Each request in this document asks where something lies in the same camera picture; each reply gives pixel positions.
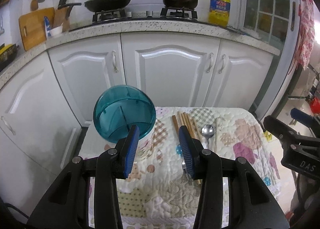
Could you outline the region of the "yellow cooking oil bottle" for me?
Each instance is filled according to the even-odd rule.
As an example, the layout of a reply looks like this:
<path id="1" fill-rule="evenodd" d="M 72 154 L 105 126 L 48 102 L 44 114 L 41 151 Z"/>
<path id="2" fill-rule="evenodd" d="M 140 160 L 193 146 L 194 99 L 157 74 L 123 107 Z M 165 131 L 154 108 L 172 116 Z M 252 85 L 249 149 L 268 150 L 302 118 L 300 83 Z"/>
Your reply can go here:
<path id="1" fill-rule="evenodd" d="M 231 0 L 210 0 L 208 22 L 226 27 L 229 20 Z"/>

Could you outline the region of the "patchwork quilted table cloth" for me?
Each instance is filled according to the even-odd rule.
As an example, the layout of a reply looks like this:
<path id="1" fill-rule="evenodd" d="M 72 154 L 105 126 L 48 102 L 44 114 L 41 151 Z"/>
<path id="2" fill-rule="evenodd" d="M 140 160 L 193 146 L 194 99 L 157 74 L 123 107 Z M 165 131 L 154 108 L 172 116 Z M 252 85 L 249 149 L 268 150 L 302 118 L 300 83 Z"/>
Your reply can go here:
<path id="1" fill-rule="evenodd" d="M 257 120 L 240 108 L 165 107 L 144 138 L 125 124 L 116 143 L 94 125 L 80 157 L 88 223 L 96 228 L 282 228 L 276 173 Z"/>

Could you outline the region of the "yellow lidded black casserole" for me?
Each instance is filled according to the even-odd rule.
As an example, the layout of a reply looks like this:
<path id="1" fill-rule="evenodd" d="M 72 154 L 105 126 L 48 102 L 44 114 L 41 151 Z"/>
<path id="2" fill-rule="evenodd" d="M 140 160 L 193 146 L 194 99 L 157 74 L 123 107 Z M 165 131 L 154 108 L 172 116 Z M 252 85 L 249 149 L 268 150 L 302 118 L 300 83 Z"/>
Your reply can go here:
<path id="1" fill-rule="evenodd" d="M 0 71 L 5 69 L 17 56 L 19 45 L 4 43 L 1 45 L 0 50 Z"/>

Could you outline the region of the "wooden knife block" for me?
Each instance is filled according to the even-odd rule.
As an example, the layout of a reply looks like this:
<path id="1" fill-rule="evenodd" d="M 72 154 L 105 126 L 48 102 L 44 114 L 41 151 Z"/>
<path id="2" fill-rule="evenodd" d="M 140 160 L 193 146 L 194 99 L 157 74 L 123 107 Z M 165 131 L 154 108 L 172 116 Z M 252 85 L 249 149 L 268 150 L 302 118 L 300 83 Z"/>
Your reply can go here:
<path id="1" fill-rule="evenodd" d="M 62 25 L 62 31 L 66 32 L 70 28 L 69 20 L 66 19 L 66 14 L 68 7 L 62 7 L 62 5 L 67 4 L 68 0 L 59 0 L 58 7 L 55 10 L 55 17 L 53 22 L 53 28 L 59 27 Z"/>

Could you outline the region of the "black wok with lid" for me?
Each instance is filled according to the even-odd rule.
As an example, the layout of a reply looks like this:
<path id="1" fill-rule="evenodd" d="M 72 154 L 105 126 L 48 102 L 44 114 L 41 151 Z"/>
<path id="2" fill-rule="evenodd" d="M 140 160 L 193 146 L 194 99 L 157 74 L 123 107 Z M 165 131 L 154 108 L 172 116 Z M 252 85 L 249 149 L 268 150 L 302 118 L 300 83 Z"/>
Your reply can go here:
<path id="1" fill-rule="evenodd" d="M 125 8 L 131 0 L 87 0 L 84 6 L 91 12 L 113 11 Z"/>

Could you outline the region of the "wooden cutting board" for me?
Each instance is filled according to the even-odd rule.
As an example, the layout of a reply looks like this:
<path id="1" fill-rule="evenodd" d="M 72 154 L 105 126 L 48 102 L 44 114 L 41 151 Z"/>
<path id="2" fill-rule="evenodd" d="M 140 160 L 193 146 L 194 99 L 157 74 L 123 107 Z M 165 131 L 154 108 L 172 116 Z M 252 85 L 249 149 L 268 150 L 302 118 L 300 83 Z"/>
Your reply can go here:
<path id="1" fill-rule="evenodd" d="M 50 25 L 54 22 L 55 9 L 48 7 L 20 16 L 18 19 L 22 44 L 25 51 L 39 45 L 46 40 L 44 17 L 49 19 Z"/>

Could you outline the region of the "teal rimmed floral utensil holder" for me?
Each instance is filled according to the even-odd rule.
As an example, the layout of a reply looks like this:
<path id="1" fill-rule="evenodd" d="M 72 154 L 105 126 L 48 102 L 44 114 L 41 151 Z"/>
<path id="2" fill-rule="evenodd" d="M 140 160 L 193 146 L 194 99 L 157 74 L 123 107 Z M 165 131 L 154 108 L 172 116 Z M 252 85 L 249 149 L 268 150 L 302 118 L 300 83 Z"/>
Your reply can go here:
<path id="1" fill-rule="evenodd" d="M 152 131 L 156 109 L 141 90 L 129 85 L 116 85 L 98 98 L 93 110 L 93 123 L 99 135 L 111 143 L 127 137 L 132 125 L 139 127 L 142 139 Z"/>

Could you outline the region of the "blue white packet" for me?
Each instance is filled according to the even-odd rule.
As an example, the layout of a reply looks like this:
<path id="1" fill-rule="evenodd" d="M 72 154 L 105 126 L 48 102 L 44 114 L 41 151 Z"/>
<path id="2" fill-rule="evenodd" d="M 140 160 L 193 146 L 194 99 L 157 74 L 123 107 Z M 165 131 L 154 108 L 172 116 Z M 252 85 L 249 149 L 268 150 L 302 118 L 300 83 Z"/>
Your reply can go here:
<path id="1" fill-rule="evenodd" d="M 46 38 L 50 38 L 52 35 L 50 33 L 51 27 L 50 27 L 50 21 L 47 16 L 44 16 L 44 26 L 45 26 L 45 32 L 46 32 Z"/>

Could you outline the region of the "pink floral hanging cloth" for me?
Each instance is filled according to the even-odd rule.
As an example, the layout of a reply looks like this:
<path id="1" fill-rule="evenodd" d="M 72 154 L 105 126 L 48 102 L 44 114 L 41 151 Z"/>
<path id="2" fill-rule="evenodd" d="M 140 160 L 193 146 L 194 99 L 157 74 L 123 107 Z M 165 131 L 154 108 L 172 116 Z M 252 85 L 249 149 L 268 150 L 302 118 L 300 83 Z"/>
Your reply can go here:
<path id="1" fill-rule="evenodd" d="M 313 0 L 302 0 L 300 16 L 300 44 L 298 62 L 305 70 L 310 62 L 313 45 L 315 42 L 315 22 Z"/>

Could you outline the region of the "metal spoon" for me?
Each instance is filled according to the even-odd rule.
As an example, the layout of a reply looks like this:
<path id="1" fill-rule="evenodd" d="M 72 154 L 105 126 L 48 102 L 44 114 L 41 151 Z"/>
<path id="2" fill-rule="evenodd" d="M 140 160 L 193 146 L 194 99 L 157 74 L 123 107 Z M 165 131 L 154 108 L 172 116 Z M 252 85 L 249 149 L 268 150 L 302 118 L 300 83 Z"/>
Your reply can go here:
<path id="1" fill-rule="evenodd" d="M 210 124 L 205 124 L 201 129 L 201 134 L 205 139 L 206 148 L 210 147 L 210 140 L 215 135 L 215 129 Z"/>

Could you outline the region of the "black gas stove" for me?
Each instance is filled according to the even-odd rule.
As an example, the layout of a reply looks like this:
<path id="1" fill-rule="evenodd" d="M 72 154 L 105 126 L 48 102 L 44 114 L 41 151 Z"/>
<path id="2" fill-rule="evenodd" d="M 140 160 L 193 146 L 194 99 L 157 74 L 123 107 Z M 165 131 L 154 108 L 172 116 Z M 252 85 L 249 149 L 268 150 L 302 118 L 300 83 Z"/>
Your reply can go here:
<path id="1" fill-rule="evenodd" d="M 147 23 L 155 23 L 155 22 L 184 22 L 184 23 L 196 23 L 196 24 L 204 24 L 208 25 L 207 22 L 198 20 L 195 18 L 196 11 L 183 11 L 183 10 L 170 10 L 163 8 L 161 12 L 153 12 L 146 11 L 141 13 L 133 13 L 127 11 L 124 17 L 120 16 L 122 11 L 116 11 L 114 14 L 112 13 L 95 13 L 93 14 L 92 21 L 87 23 L 78 23 L 75 24 L 71 31 L 87 29 L 89 27 L 102 26 L 107 24 L 117 24 L 117 23 L 128 23 L 128 22 L 147 22 Z"/>

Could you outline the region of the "wooden handled fork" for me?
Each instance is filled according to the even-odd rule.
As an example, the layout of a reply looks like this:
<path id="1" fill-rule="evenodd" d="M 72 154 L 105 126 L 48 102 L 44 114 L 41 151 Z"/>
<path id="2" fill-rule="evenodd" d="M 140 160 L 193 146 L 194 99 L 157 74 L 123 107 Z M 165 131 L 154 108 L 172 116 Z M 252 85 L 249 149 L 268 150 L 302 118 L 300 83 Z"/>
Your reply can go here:
<path id="1" fill-rule="evenodd" d="M 177 118 L 176 118 L 175 115 L 172 115 L 172 121 L 173 121 L 175 130 L 176 130 L 177 137 L 179 137 L 179 126 L 178 126 Z M 181 154 L 181 157 L 182 157 L 182 169 L 183 169 L 183 173 L 186 174 L 187 171 L 186 171 L 186 165 L 185 165 L 185 160 L 184 160 L 184 158 L 183 158 L 183 154 Z"/>

